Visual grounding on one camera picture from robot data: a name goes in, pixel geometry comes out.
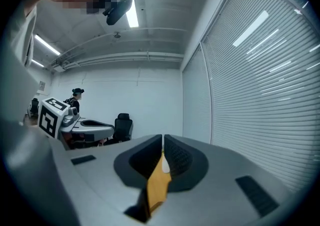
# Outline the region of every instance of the office chair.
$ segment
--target office chair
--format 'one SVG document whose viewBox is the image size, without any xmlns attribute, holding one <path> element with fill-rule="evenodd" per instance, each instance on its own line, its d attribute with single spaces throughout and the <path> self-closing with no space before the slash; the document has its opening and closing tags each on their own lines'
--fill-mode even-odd
<svg viewBox="0 0 320 226">
<path fill-rule="evenodd" d="M 134 124 L 129 118 L 129 114 L 120 113 L 114 120 L 115 132 L 112 139 L 107 140 L 103 145 L 117 144 L 131 140 L 133 126 Z"/>
<path fill-rule="evenodd" d="M 30 105 L 31 116 L 37 116 L 39 110 L 39 101 L 37 98 L 33 98 Z"/>
</svg>

